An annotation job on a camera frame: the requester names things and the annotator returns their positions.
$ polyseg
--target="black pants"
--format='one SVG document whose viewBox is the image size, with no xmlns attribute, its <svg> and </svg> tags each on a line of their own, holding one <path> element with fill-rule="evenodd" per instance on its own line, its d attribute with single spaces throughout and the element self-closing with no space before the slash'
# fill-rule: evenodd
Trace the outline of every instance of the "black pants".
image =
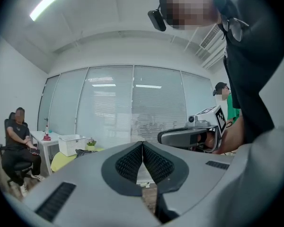
<svg viewBox="0 0 284 227">
<path fill-rule="evenodd" d="M 5 173 L 11 178 L 11 180 L 19 186 L 22 186 L 24 181 L 21 177 L 19 177 L 15 170 L 14 165 L 17 162 L 31 162 L 33 163 L 32 175 L 40 174 L 40 166 L 41 166 L 41 157 L 39 155 L 33 155 L 29 152 L 28 149 L 7 149 L 2 156 L 2 168 Z"/>
</svg>

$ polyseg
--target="black t-shirt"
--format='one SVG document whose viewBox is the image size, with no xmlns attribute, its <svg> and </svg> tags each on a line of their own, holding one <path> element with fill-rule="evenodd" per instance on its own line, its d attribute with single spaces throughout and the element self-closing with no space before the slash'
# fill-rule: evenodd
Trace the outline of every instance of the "black t-shirt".
<svg viewBox="0 0 284 227">
<path fill-rule="evenodd" d="M 242 110 L 245 143 L 274 127 L 259 96 L 284 57 L 284 34 L 279 19 L 264 0 L 213 0 L 228 19 L 237 18 L 249 27 L 243 29 L 242 41 L 226 32 L 227 65 L 233 107 Z"/>
<path fill-rule="evenodd" d="M 25 124 L 17 124 L 15 120 L 10 119 L 7 122 L 7 128 L 8 127 L 12 127 L 13 131 L 23 140 L 26 136 L 29 136 L 29 129 Z M 6 146 L 8 148 L 26 148 L 25 144 L 13 140 L 8 134 L 7 137 Z"/>
</svg>

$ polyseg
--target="white storage basket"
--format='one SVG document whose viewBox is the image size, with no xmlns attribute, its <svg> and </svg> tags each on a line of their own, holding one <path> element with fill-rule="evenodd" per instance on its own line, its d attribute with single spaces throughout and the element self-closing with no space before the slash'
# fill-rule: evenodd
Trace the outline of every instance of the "white storage basket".
<svg viewBox="0 0 284 227">
<path fill-rule="evenodd" d="M 59 136 L 59 150 L 67 157 L 75 155 L 76 149 L 85 149 L 87 138 L 78 134 Z"/>
</svg>

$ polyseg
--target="green shirt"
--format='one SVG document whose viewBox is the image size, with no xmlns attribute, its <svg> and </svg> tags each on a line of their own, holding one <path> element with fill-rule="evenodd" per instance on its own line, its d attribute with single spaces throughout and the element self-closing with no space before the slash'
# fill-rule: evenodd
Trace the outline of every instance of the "green shirt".
<svg viewBox="0 0 284 227">
<path fill-rule="evenodd" d="M 232 123 L 234 124 L 240 116 L 240 110 L 237 109 L 237 108 L 233 108 L 231 93 L 228 95 L 228 98 L 227 98 L 227 107 L 228 107 L 228 109 L 227 109 L 227 120 L 233 119 Z"/>
</svg>

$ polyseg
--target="person wearing cap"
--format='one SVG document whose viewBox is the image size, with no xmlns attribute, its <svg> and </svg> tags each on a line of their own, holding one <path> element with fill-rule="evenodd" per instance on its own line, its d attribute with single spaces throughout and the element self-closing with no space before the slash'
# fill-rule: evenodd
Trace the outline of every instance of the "person wearing cap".
<svg viewBox="0 0 284 227">
<path fill-rule="evenodd" d="M 275 11 L 264 0 L 159 0 L 159 8 L 150 11 L 154 27 L 166 30 L 195 30 L 217 24 L 227 42 L 225 69 L 230 81 L 232 104 L 240 117 L 223 135 L 216 154 L 236 150 L 252 143 L 274 124 L 260 90 L 274 74 L 284 57 L 284 30 Z M 213 147 L 208 132 L 205 145 Z"/>
<path fill-rule="evenodd" d="M 226 83 L 219 82 L 215 86 L 213 96 L 221 96 L 220 100 L 227 100 L 227 122 L 226 125 L 232 126 L 240 116 L 240 110 L 232 106 L 232 95 Z"/>
</svg>

